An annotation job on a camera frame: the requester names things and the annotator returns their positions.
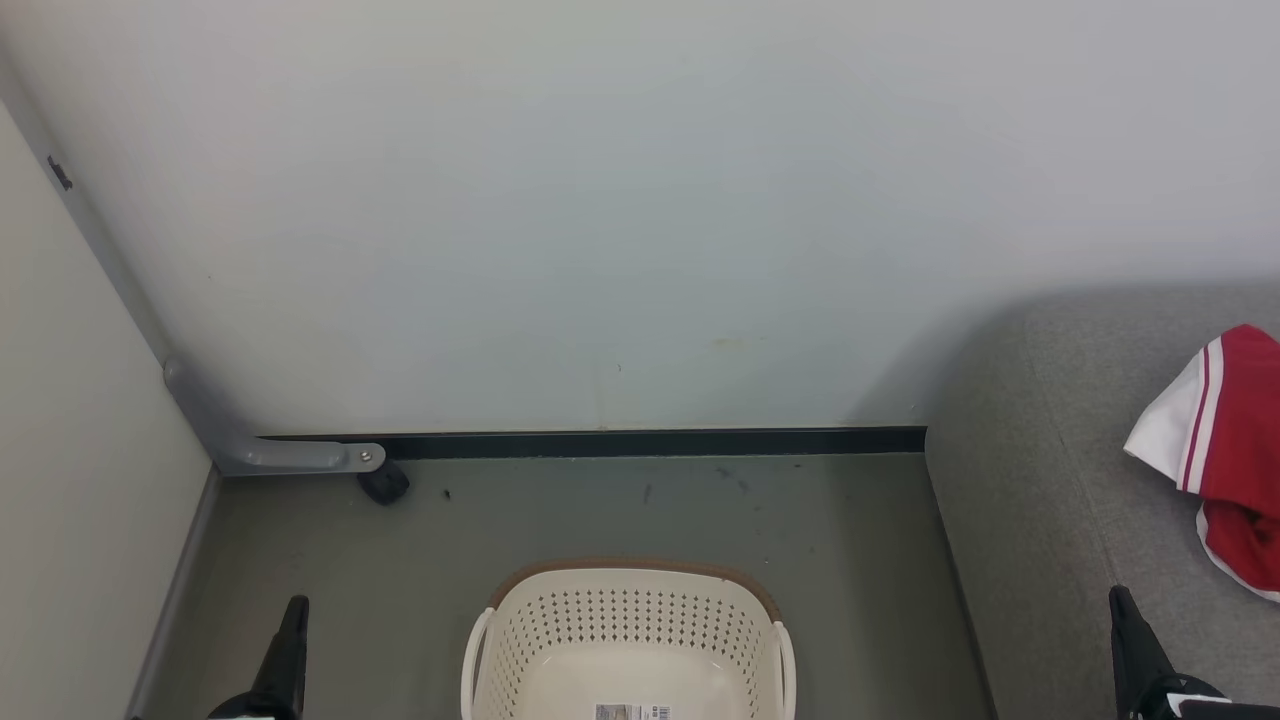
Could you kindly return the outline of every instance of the laundry basket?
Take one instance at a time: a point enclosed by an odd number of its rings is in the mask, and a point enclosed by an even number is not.
[[[588,559],[498,588],[467,641],[461,700],[463,720],[794,720],[795,688],[791,637],[751,578]]]

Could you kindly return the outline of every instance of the gray sofa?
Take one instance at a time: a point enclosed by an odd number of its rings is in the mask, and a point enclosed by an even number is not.
[[[1197,498],[1121,450],[1188,360],[1245,322],[1280,338],[1280,283],[1042,301],[956,364],[927,459],[1001,720],[1115,716],[1116,583],[1175,669],[1280,705],[1280,605],[1215,568]]]

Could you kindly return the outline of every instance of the basket rim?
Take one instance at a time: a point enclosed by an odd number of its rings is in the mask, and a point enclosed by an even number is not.
[[[511,593],[516,585],[529,578],[543,573],[554,573],[557,570],[664,570],[668,573],[686,573],[690,575],[719,578],[722,580],[737,583],[755,596],[755,600],[760,601],[760,605],[764,607],[764,612],[769,616],[771,623],[780,623],[782,620],[782,611],[778,609],[778,605],[773,602],[773,597],[769,594],[769,591],[764,589],[764,585],[762,585],[760,582],[751,575],[748,575],[741,570],[735,570],[733,568],[724,568],[722,565],[684,562],[657,557],[571,557],[563,560],[545,560],[525,565],[520,570],[508,575],[507,579],[498,585],[493,597],[489,598],[489,607],[497,610],[507,594]]]

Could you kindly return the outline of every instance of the floor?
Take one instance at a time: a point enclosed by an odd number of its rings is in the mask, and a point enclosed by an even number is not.
[[[797,717],[987,719],[923,456],[406,462],[379,507],[351,479],[228,482],[147,720],[252,682],[289,596],[311,597],[307,720],[458,717],[493,589],[538,560],[727,565],[791,630]]]

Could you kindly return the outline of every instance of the white panel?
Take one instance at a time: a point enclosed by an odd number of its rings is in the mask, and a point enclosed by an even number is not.
[[[209,460],[0,110],[0,698],[123,717]]]
[[[1012,299],[1280,269],[1272,0],[8,0],[274,432],[927,418]]]

